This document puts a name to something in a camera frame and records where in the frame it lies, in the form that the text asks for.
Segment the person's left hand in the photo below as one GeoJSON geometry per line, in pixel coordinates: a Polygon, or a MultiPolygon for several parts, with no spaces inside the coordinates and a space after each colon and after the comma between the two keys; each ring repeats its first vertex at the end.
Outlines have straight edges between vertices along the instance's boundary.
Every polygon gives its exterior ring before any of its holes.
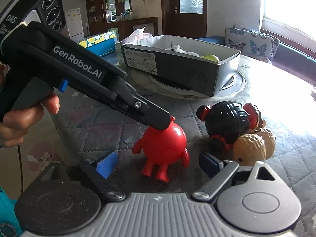
{"type": "Polygon", "coordinates": [[[10,148],[22,144],[29,128],[43,118],[44,108],[53,115],[57,114],[60,108],[59,97],[52,93],[33,107],[6,113],[1,122],[1,147],[10,148]]]}

